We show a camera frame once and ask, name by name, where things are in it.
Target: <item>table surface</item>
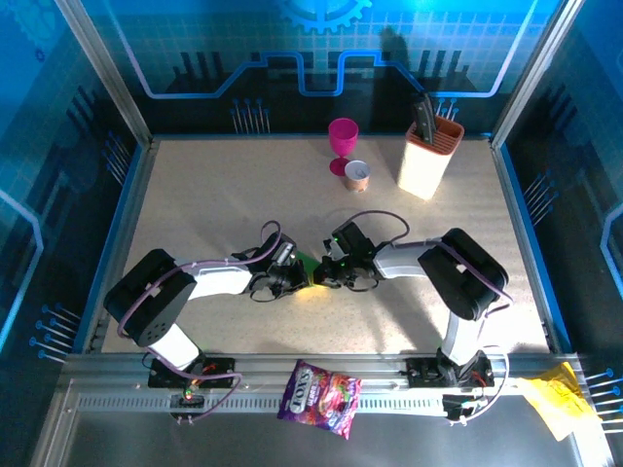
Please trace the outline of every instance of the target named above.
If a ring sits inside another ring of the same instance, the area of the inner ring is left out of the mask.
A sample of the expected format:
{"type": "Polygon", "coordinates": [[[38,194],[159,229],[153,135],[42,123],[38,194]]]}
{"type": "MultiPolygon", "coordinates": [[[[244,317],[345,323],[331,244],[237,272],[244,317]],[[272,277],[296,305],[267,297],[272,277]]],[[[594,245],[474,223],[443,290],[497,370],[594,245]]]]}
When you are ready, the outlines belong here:
{"type": "MultiPolygon", "coordinates": [[[[351,159],[371,167],[370,186],[348,192],[329,171],[321,137],[163,141],[128,254],[126,271],[153,248],[179,261],[222,259],[259,246],[260,228],[277,219],[301,251],[320,258],[322,240],[364,209],[385,209],[411,225],[405,241],[468,232],[507,270],[510,310],[493,315],[483,344],[547,351],[540,318],[499,185],[488,142],[463,141],[434,198],[400,190],[404,138],[361,137],[351,159]]],[[[402,232],[387,216],[357,220],[378,243],[402,232]]],[[[177,323],[204,350],[226,353],[434,352],[449,311],[425,278],[384,281],[365,294],[308,288],[257,304],[248,296],[190,301],[177,323]]],[[[119,339],[111,320],[103,351],[139,351],[119,339]]]]}

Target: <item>knife block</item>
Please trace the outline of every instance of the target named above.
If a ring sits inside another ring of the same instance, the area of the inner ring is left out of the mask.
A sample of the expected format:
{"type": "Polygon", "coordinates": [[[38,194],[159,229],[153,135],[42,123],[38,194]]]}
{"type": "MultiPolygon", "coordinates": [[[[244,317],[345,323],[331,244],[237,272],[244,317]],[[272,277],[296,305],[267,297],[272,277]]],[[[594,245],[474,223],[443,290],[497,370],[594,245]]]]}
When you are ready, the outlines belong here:
{"type": "Polygon", "coordinates": [[[431,199],[455,153],[465,129],[456,122],[435,117],[433,145],[416,135],[416,123],[407,131],[405,152],[398,173],[398,187],[422,199],[431,199]]]}

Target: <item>yellow paper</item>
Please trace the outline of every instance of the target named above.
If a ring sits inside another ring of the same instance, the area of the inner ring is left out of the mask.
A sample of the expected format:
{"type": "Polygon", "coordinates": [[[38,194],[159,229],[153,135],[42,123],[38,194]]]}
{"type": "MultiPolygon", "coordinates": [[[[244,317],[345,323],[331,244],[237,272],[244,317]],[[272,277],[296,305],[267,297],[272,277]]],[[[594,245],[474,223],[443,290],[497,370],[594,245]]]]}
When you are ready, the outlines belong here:
{"type": "Polygon", "coordinates": [[[589,406],[580,390],[571,365],[567,362],[534,379],[518,378],[517,385],[556,438],[601,419],[589,406]]]}

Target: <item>candy bag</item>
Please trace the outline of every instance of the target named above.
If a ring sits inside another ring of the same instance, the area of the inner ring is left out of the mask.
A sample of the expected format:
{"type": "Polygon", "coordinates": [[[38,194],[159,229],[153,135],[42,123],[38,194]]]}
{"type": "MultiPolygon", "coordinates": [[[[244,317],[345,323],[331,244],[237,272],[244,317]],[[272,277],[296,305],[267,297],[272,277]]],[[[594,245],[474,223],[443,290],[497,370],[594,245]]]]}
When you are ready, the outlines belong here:
{"type": "Polygon", "coordinates": [[[299,360],[276,417],[317,426],[348,439],[360,393],[361,379],[328,372],[299,360]]]}

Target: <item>glass pane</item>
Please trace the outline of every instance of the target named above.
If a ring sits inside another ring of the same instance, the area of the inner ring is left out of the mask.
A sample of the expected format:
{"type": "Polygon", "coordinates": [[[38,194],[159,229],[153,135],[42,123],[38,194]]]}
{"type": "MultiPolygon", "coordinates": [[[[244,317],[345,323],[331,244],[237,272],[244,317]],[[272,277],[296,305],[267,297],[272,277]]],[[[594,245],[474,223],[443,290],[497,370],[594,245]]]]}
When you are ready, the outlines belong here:
{"type": "Polygon", "coordinates": [[[2,465],[27,465],[136,144],[54,2],[0,2],[2,465]]]}
{"type": "Polygon", "coordinates": [[[155,133],[404,132],[420,87],[493,129],[556,0],[85,2],[155,133]]]}
{"type": "Polygon", "coordinates": [[[621,346],[621,21],[620,2],[584,4],[508,141],[578,351],[621,346]]]}

